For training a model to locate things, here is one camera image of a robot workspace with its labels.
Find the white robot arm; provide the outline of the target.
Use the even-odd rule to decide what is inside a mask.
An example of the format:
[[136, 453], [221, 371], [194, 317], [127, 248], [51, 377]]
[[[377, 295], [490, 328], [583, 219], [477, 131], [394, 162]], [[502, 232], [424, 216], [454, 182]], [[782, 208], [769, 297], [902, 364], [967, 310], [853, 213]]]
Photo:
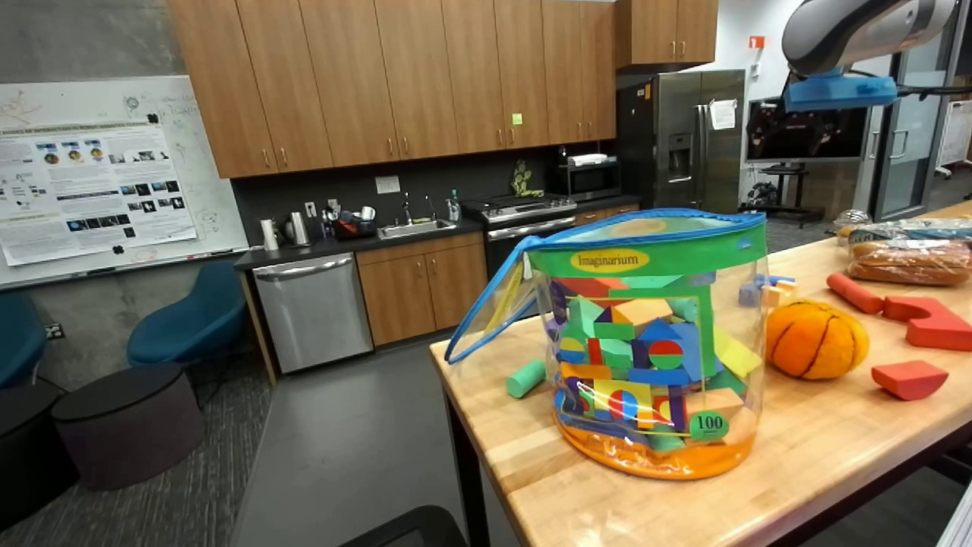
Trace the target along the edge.
[[961, 0], [803, 0], [784, 25], [782, 53], [803, 75], [843, 70], [926, 43], [957, 7]]

